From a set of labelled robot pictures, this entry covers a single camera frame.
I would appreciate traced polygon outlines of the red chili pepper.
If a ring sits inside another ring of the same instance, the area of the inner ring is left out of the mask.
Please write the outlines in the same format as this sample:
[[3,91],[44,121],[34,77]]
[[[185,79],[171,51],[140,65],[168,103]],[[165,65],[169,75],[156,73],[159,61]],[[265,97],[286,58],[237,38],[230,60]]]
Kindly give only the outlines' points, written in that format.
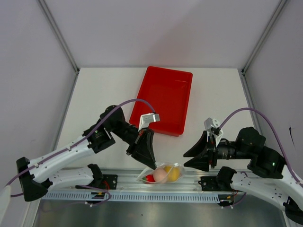
[[147,183],[154,183],[155,182],[155,179],[153,177],[153,175],[146,175],[143,180]]

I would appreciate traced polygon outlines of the pale egg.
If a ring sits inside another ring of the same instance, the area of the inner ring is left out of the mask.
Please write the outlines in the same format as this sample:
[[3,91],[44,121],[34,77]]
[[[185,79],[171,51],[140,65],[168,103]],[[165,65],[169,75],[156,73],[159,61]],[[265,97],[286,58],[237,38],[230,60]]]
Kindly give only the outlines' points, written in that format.
[[165,183],[167,181],[167,172],[163,168],[157,168],[152,175],[156,183]]

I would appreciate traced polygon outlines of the clear zip top bag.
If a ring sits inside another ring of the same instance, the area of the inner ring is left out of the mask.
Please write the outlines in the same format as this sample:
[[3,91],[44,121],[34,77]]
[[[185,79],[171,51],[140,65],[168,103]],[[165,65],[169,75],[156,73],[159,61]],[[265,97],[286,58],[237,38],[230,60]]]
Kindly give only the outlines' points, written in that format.
[[137,177],[144,184],[168,184],[177,182],[186,174],[184,167],[178,163],[156,163],[156,168],[145,168]]

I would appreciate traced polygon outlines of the yellow bell pepper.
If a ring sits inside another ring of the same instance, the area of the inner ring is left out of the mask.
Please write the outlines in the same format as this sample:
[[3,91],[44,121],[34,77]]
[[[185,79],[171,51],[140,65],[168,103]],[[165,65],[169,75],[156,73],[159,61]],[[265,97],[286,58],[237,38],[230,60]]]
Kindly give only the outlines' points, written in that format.
[[165,166],[164,170],[168,174],[167,182],[175,182],[180,177],[180,169],[178,167]]

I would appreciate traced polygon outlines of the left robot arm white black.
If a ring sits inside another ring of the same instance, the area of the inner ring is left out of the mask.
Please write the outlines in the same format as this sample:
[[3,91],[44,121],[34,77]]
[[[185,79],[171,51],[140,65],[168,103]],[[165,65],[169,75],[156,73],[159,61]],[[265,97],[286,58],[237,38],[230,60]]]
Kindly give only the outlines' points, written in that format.
[[35,201],[53,189],[69,186],[98,189],[104,179],[98,165],[89,164],[76,170],[64,168],[114,145],[114,135],[128,144],[127,155],[153,170],[156,169],[152,145],[154,131],[149,128],[149,124],[158,121],[160,117],[157,113],[147,113],[140,116],[138,126],[129,124],[122,108],[112,105],[100,115],[96,124],[66,147],[36,159],[18,159],[18,178],[24,200]]

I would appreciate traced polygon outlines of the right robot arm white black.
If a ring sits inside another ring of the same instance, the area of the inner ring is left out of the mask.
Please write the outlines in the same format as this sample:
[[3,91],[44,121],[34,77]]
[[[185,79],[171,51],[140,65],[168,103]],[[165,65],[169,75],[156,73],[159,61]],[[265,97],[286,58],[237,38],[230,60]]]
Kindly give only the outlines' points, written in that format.
[[303,223],[303,189],[299,177],[292,175],[286,159],[277,151],[265,146],[265,137],[254,128],[240,130],[235,141],[221,139],[203,131],[199,141],[183,156],[190,160],[185,167],[208,172],[218,160],[248,159],[247,168],[256,176],[271,180],[270,186],[249,179],[244,172],[223,166],[212,183],[201,179],[199,184],[207,191],[240,191],[262,199],[280,210],[297,224]]

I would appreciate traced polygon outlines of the red plastic tray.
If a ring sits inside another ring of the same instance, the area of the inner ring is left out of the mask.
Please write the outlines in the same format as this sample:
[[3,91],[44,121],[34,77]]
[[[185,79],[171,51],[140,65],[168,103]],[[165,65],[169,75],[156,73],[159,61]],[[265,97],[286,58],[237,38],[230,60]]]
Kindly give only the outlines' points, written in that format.
[[193,74],[149,66],[137,98],[147,101],[160,116],[150,123],[156,133],[178,137],[183,134]]

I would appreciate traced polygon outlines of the aluminium mounting rail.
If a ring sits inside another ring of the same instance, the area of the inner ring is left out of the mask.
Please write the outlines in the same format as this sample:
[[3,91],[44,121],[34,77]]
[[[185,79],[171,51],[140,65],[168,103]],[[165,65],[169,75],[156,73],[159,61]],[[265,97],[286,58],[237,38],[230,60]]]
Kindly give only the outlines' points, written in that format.
[[202,172],[181,167],[160,167],[153,171],[101,170],[100,179],[94,180],[87,167],[58,171],[42,186],[48,192],[64,189],[86,189],[87,186],[117,192],[196,192],[201,191],[201,177],[215,177],[218,169]]

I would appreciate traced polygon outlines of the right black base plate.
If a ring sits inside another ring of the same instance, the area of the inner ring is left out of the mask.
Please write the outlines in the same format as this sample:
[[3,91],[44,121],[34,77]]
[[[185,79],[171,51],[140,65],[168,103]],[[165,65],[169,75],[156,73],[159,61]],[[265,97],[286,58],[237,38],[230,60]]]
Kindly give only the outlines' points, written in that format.
[[232,192],[232,178],[236,173],[236,170],[223,166],[217,176],[201,176],[198,184],[205,192]]

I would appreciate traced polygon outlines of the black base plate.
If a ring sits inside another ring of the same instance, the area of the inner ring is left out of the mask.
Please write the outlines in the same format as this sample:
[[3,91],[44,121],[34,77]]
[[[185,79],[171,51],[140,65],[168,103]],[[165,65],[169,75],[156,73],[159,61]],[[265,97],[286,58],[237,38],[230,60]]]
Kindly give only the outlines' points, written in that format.
[[103,175],[101,181],[93,181],[88,184],[89,187],[95,187],[103,190],[116,190],[118,183],[118,175]]
[[236,170],[223,166],[217,176],[201,176],[198,184],[205,192],[232,192],[232,178],[236,173]]

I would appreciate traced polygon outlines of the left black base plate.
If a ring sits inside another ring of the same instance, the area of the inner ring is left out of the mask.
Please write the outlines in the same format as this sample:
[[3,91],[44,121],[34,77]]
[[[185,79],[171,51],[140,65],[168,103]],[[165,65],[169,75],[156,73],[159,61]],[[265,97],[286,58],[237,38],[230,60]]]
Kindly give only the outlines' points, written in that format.
[[101,181],[93,181],[88,184],[89,187],[95,187],[103,190],[116,190],[118,183],[118,175],[103,175]]

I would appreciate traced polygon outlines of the right aluminium frame post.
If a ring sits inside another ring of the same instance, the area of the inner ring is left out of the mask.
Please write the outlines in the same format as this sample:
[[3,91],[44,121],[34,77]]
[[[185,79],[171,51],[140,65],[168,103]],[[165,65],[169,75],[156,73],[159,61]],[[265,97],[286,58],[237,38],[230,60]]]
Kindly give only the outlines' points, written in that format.
[[271,14],[268,22],[266,23],[265,28],[263,29],[260,37],[258,38],[255,46],[252,49],[252,52],[250,53],[248,59],[246,60],[241,72],[243,76],[248,72],[250,66],[258,56],[259,52],[261,51],[262,47],[266,43],[267,39],[269,38],[272,30],[274,29],[276,23],[278,22],[280,16],[284,12],[287,4],[289,3],[289,0],[279,0],[278,5],[275,7],[273,13]]

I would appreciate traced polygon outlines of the aluminium frame post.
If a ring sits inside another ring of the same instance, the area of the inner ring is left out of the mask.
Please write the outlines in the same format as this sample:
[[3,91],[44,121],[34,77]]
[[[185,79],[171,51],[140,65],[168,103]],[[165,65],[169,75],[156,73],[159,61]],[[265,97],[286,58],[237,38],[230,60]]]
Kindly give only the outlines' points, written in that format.
[[272,30],[274,29],[276,23],[278,22],[280,16],[284,12],[287,4],[289,3],[289,0],[279,0],[278,5],[275,7],[273,13],[271,14],[268,22],[266,23],[265,28],[263,29],[260,37],[258,38],[255,46],[252,49],[252,52],[250,53],[248,59],[246,60],[241,72],[243,76],[248,72],[250,66],[258,56],[259,52],[261,51],[262,47],[266,43],[267,39],[269,38]]
[[43,13],[50,29],[52,30],[58,44],[60,45],[63,53],[65,54],[66,58],[68,59],[69,64],[71,65],[71,67],[73,68],[73,70],[78,73],[80,71],[67,43],[66,40],[64,39],[62,32],[51,12],[51,10],[48,7],[48,4],[45,0],[37,0],[36,1],[41,12]]

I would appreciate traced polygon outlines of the left aluminium frame post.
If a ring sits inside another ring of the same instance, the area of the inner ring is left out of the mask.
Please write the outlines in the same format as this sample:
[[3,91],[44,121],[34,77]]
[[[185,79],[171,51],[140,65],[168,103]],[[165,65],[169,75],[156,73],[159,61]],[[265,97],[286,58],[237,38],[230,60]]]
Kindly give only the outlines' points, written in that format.
[[43,13],[50,29],[52,30],[58,44],[60,45],[63,53],[65,54],[66,58],[68,59],[69,64],[71,65],[71,67],[73,68],[73,70],[78,73],[80,71],[67,43],[66,40],[64,39],[62,32],[51,12],[51,10],[48,7],[48,4],[45,0],[37,0],[36,1],[41,12]]

